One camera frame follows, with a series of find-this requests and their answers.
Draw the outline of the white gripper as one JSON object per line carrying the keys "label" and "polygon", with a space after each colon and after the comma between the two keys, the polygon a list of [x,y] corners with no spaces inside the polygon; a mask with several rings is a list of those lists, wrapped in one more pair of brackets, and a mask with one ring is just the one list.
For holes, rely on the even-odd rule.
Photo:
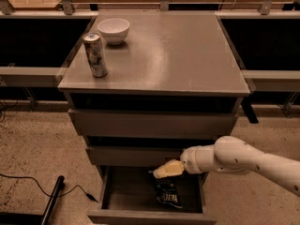
{"label": "white gripper", "polygon": [[180,160],[170,160],[153,171],[156,179],[177,176],[184,169],[190,174],[211,172],[215,169],[214,146],[193,146],[185,149]]}

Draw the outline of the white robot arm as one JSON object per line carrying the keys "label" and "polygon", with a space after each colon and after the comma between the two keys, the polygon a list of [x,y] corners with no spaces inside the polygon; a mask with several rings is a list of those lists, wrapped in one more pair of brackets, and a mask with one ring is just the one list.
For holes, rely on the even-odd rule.
{"label": "white robot arm", "polygon": [[181,175],[241,173],[251,171],[300,196],[300,162],[258,150],[233,136],[218,138],[214,144],[185,149],[153,171],[156,179]]}

